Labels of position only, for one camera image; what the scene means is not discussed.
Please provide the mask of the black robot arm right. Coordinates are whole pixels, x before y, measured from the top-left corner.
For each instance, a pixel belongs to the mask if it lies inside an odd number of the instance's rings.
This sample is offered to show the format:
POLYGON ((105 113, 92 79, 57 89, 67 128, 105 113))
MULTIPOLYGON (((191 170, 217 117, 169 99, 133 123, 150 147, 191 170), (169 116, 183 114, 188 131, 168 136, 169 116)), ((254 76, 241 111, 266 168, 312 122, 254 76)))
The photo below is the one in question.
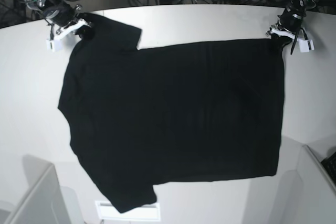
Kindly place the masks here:
POLYGON ((21 0, 21 3, 36 11, 48 23, 49 42, 60 41, 70 33, 89 40, 94 36, 93 23, 79 13, 81 5, 72 7, 69 4, 78 1, 80 0, 21 0))

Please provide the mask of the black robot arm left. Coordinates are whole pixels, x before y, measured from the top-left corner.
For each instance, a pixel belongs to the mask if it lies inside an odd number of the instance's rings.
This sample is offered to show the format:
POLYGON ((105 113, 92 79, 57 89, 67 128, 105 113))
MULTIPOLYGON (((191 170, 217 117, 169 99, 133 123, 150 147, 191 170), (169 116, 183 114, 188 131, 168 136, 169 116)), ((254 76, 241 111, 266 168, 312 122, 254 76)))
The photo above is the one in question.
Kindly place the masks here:
POLYGON ((308 38, 304 29, 303 20, 306 11, 315 8, 317 0, 288 0, 285 9, 275 24, 271 25, 266 32, 268 36, 288 37, 292 40, 291 52, 296 45, 300 52, 314 50, 313 40, 308 38))

